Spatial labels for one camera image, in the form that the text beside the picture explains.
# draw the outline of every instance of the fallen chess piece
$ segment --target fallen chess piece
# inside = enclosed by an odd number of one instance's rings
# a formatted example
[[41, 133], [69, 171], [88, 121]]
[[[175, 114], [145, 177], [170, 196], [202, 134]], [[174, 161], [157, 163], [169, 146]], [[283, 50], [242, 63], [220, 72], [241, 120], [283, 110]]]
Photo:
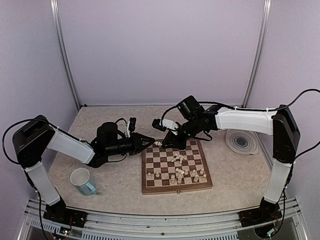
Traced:
[[185, 174], [185, 171], [179, 169], [179, 168], [176, 168], [175, 171], [179, 174]]
[[159, 146], [159, 147], [162, 146], [162, 143], [160, 141], [155, 141], [154, 144]]

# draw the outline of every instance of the chessboard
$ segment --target chessboard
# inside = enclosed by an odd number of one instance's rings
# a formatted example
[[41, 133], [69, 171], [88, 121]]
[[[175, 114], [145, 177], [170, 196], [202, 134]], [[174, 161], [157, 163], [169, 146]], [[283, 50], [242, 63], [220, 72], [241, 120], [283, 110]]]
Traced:
[[[172, 162], [175, 154], [186, 157], [186, 160], [183, 160], [182, 163], [179, 160]], [[187, 174], [183, 174], [181, 183], [177, 181], [179, 175], [176, 172], [177, 168], [188, 171]], [[194, 173], [199, 176], [198, 181], [195, 181]], [[171, 181], [172, 175], [175, 175], [176, 178], [174, 182]], [[153, 144], [142, 152], [141, 189], [143, 195], [183, 193], [206, 190], [212, 186], [208, 164], [199, 140], [188, 140], [185, 150], [163, 149]]]

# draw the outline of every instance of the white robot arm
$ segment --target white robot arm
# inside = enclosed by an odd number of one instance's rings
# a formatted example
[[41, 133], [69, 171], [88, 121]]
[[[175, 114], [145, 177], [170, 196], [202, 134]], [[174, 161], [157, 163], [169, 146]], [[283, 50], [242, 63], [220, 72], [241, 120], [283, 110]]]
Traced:
[[72, 219], [73, 226], [83, 227], [87, 216], [84, 211], [66, 208], [41, 161], [45, 149], [98, 168], [109, 162], [109, 156], [135, 155], [155, 142], [152, 137], [133, 132], [135, 124], [136, 119], [130, 118], [123, 133], [118, 130], [117, 122], [105, 122], [97, 129], [96, 138], [88, 143], [64, 132], [39, 115], [14, 133], [12, 140], [18, 164], [24, 169], [31, 186], [47, 204], [43, 215], [45, 219], [67, 225]]
[[164, 115], [162, 119], [155, 119], [152, 123], [154, 128], [169, 130], [162, 142], [162, 148], [183, 150], [186, 148], [187, 139], [197, 138], [196, 135], [200, 132], [208, 134], [209, 131], [217, 130], [234, 129], [273, 136], [273, 167], [260, 207], [242, 211], [239, 217], [243, 227], [272, 221], [276, 217], [281, 218], [278, 202], [291, 179], [300, 140], [300, 131], [289, 108], [263, 111], [236, 107], [230, 109], [222, 105], [215, 104], [205, 110], [193, 96], [189, 96], [175, 106], [187, 122], [168, 127], [168, 124], [162, 124], [170, 121], [164, 119]]

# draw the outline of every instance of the white mug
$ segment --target white mug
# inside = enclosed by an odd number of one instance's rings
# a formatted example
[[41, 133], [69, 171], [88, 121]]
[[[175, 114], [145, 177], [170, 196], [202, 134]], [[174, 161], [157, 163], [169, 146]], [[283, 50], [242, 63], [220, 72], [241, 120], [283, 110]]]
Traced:
[[83, 167], [80, 167], [71, 173], [70, 182], [85, 196], [98, 192], [94, 180], [90, 176], [90, 172]]

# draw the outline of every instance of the white chess piece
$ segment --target white chess piece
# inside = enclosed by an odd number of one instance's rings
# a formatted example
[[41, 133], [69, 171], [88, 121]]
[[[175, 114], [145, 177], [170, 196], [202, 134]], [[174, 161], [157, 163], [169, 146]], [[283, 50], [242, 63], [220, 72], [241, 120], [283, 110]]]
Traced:
[[171, 181], [172, 184], [174, 184], [176, 182], [176, 176], [175, 175], [171, 175], [170, 181]]
[[155, 141], [154, 144], [157, 146], [162, 146], [162, 143], [160, 141]]

